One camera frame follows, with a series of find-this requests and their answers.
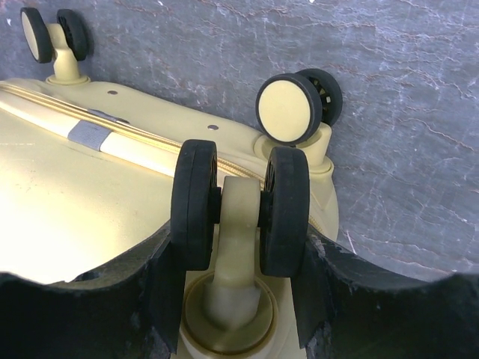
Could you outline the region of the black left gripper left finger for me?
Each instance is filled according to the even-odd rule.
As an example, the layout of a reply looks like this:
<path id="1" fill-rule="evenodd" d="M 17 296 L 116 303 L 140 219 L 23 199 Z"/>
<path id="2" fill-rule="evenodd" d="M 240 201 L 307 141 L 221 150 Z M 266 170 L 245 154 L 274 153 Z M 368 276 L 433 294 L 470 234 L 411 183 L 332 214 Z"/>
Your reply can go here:
<path id="1" fill-rule="evenodd" d="M 2 358 L 169 358 L 185 272 L 167 226 L 69 283 L 1 274 Z"/>

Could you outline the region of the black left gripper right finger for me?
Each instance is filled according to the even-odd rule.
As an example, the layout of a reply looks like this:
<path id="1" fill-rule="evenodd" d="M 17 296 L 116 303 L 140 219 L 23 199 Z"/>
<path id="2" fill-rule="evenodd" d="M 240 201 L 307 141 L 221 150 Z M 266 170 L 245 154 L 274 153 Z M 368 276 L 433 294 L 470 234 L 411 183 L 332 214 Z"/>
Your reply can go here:
<path id="1" fill-rule="evenodd" d="M 478 356 L 476 274 L 406 277 L 310 228 L 293 303 L 299 344 L 312 358 Z"/>

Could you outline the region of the yellow suitcase with black lining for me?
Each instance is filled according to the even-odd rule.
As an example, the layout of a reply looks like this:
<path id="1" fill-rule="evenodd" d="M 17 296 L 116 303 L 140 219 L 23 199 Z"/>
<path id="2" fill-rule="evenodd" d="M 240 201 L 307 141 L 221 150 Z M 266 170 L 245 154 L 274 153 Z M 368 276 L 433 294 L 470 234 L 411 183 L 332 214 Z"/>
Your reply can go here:
<path id="1" fill-rule="evenodd" d="M 305 234 L 335 238 L 337 80 L 303 69 L 257 93 L 259 130 L 79 72 L 80 15 L 23 7 L 43 81 L 1 83 L 1 274 L 69 283 L 167 226 L 185 272 L 169 358 L 304 358 L 293 303 Z"/>

